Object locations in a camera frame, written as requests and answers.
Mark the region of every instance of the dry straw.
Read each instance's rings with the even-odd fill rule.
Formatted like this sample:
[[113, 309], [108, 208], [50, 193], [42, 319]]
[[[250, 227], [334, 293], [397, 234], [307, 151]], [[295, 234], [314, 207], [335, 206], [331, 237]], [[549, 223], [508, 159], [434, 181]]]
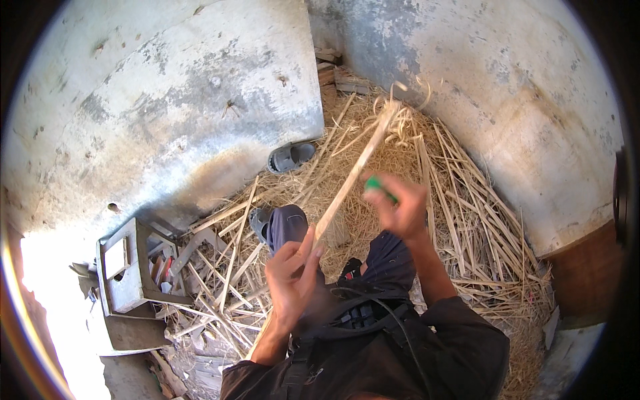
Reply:
[[[332, 86], [324, 86], [322, 92], [327, 129], [316, 142], [319, 151], [312, 162], [283, 175], [261, 172], [256, 184], [248, 184], [230, 202], [192, 226], [196, 232], [204, 223], [223, 232], [222, 238], [228, 243], [235, 242], [240, 233], [241, 245], [234, 264], [207, 244], [200, 249], [209, 264], [220, 268], [221, 275], [234, 277], [231, 284], [253, 304], [249, 308], [229, 293], [221, 315], [226, 322], [221, 324], [211, 318], [206, 325], [221, 339], [233, 342], [234, 351], [241, 356], [246, 353], [244, 342], [255, 340], [271, 305], [263, 273], [268, 248], [263, 246], [256, 251], [256, 236], [248, 224], [237, 222], [246, 216], [248, 199], [257, 199], [252, 207], [298, 204], [309, 222], [318, 222], [375, 130], [376, 117], [384, 103], [382, 96], [388, 96], [379, 88], [371, 88], [370, 95], [338, 95]], [[429, 186], [429, 231], [456, 290], [472, 309], [511, 339], [509, 374], [501, 398], [528, 397], [543, 356], [541, 326], [554, 304], [549, 294], [550, 268], [539, 264], [527, 245], [520, 212], [516, 215], [496, 195], [485, 174], [439, 119], [406, 104], [367, 168]], [[375, 210], [362, 200], [362, 191], [362, 185], [357, 184], [340, 208], [344, 224], [341, 228], [346, 229], [350, 240], [325, 251], [321, 267], [327, 282], [338, 278], [350, 257], [364, 260], [369, 242], [380, 232]], [[237, 231], [238, 225], [244, 226], [242, 232]], [[228, 265], [235, 265], [235, 270], [226, 271]], [[208, 269], [202, 261], [196, 266]], [[244, 268], [241, 275], [236, 274], [238, 266]], [[225, 284], [216, 275], [206, 274], [205, 282], [220, 297]], [[417, 308], [424, 310], [417, 280], [411, 295]], [[198, 310], [210, 314], [211, 305]], [[202, 323], [200, 317], [205, 318], [199, 314], [194, 323]]]

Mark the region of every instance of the concrete wall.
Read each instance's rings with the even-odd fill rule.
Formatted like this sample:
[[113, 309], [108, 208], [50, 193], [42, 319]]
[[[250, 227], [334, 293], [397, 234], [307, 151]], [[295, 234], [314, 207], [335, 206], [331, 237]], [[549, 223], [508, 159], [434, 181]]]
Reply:
[[2, 180], [21, 232], [56, 229], [92, 252], [132, 215], [186, 228], [271, 150], [321, 135], [305, 5], [71, 1], [9, 121]]
[[[614, 92], [560, 0], [308, 0], [314, 44], [356, 73], [398, 80], [439, 116], [514, 210], [536, 255], [612, 218]], [[424, 87], [417, 83], [420, 78]]]

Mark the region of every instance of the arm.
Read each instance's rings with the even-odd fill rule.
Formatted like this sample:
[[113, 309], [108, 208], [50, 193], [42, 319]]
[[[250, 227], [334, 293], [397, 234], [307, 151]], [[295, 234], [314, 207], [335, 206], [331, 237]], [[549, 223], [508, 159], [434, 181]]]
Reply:
[[440, 299], [456, 296], [456, 289], [433, 248], [427, 230], [424, 229], [423, 234], [409, 238], [404, 243], [413, 257], [415, 271], [422, 288], [422, 297], [427, 305], [431, 306]]
[[249, 359], [256, 364], [276, 365], [284, 360], [291, 331], [269, 314], [262, 330], [249, 353]]
[[[324, 251], [321, 246], [312, 251], [315, 231], [312, 225], [302, 243], [286, 242], [264, 268], [273, 309], [248, 355], [256, 364], [272, 366], [284, 360], [291, 331], [313, 295]], [[302, 267], [302, 274], [292, 277]]]
[[[365, 173], [363, 178], [369, 176], [371, 173]], [[391, 175], [376, 176], [385, 190], [398, 199], [398, 204], [394, 206], [386, 194], [378, 189], [367, 190], [364, 198], [378, 210], [382, 228], [400, 237], [411, 252], [424, 301], [430, 306], [440, 299], [457, 295], [424, 226], [427, 189], [402, 182]]]

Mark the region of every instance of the dark blue pants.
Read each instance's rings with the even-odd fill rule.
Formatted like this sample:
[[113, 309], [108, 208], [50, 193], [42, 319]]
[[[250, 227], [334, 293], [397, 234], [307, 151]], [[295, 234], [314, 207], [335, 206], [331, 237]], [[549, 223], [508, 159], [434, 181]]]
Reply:
[[[271, 255], [288, 241], [302, 242], [307, 233], [307, 216], [297, 205], [289, 204], [271, 213], [267, 245]], [[318, 268], [318, 286], [324, 286], [324, 273]], [[409, 249], [402, 240], [384, 230], [369, 243], [367, 270], [358, 279], [380, 289], [411, 290], [415, 267]]]

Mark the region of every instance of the sandal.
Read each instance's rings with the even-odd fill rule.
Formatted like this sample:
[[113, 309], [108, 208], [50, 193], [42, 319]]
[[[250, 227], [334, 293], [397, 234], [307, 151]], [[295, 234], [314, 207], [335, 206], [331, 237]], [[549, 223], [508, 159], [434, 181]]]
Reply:
[[283, 147], [271, 152], [267, 160], [267, 168], [273, 173], [285, 173], [297, 170], [303, 163], [306, 163], [316, 153], [316, 147], [309, 142], [295, 143], [288, 142]]
[[260, 243], [267, 243], [267, 229], [269, 228], [269, 219], [271, 211], [254, 208], [249, 212], [249, 226], [258, 236]]

